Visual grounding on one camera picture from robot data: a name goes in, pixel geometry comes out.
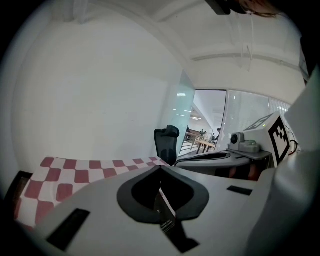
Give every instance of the chair backrest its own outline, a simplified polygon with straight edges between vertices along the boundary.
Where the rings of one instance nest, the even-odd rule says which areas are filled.
[[[154,130],[157,156],[170,166],[173,166],[177,161],[177,140],[179,135],[179,129],[172,125],[168,125],[166,129]]]

